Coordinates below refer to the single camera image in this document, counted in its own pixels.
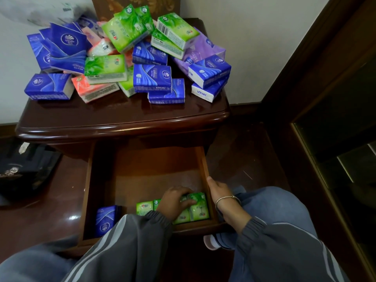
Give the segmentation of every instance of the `bangle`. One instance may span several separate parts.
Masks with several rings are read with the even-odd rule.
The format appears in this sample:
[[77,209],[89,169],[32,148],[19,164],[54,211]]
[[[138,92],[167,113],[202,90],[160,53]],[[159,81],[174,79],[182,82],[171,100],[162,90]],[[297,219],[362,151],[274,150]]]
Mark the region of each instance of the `bangle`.
[[222,200],[222,199],[225,199],[225,198],[235,199],[235,200],[238,201],[239,205],[241,205],[241,201],[239,200],[239,198],[238,198],[238,197],[235,197],[234,195],[232,195],[232,196],[225,196],[225,197],[221,197],[221,198],[219,198],[219,199],[215,202],[215,209],[216,209],[217,212],[221,215],[221,217],[223,217],[223,214],[222,214],[222,212],[218,209],[218,202],[219,202],[220,200]]

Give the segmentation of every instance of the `purple tissue pack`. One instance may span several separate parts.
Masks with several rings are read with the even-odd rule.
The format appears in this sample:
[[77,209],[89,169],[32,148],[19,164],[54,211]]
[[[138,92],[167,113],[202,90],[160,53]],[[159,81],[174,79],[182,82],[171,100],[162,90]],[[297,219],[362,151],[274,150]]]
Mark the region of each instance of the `purple tissue pack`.
[[225,59],[226,56],[226,49],[215,45],[202,32],[200,32],[197,28],[195,29],[200,33],[200,35],[197,37],[197,41],[195,42],[194,46],[186,49],[182,60],[173,57],[174,62],[187,76],[188,66],[191,64],[215,54],[222,59]]

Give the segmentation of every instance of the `sneaker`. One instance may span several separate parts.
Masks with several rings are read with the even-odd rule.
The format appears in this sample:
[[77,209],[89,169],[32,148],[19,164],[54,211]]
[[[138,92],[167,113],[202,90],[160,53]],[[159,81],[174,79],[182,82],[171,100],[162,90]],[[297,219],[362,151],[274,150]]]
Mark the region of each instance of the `sneaker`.
[[204,235],[204,244],[210,250],[217,250],[221,248],[213,235]]

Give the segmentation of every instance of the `wooden frame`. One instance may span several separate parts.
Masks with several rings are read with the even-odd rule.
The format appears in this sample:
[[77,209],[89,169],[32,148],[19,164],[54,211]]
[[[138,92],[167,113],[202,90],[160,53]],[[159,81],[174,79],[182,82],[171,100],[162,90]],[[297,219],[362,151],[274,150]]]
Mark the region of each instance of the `wooden frame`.
[[376,55],[376,0],[330,0],[262,101],[265,124],[293,193],[353,281],[376,281],[294,123]]

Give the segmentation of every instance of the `blue tissue pack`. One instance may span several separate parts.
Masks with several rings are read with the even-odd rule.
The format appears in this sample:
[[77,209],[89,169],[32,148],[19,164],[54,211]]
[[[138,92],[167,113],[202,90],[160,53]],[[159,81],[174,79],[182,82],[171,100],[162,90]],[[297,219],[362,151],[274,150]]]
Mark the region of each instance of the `blue tissue pack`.
[[57,71],[54,68],[51,68],[50,65],[50,52],[43,46],[41,41],[43,41],[43,37],[40,33],[29,34],[27,36],[29,40],[30,46],[33,49],[36,61],[41,69],[46,73]]
[[84,74],[88,40],[79,26],[74,23],[65,26],[51,23],[50,37],[45,41],[51,53],[51,67]]
[[167,65],[167,54],[152,47],[150,42],[140,41],[133,49],[132,62],[134,64]]
[[185,101],[184,79],[172,80],[172,91],[148,93],[147,98],[150,104],[181,104]]
[[192,84],[192,94],[213,103],[215,97],[221,92],[222,88],[227,84],[229,76],[223,80],[215,82],[213,85],[203,89],[196,83]]
[[99,208],[95,223],[96,237],[105,235],[119,220],[121,215],[121,206],[110,206]]
[[207,88],[223,80],[231,72],[231,65],[217,55],[209,56],[188,66],[188,77],[200,88]]
[[133,86],[136,93],[172,92],[171,67],[135,64],[133,68]]
[[33,100],[69,100],[74,91],[72,74],[35,74],[25,88]]

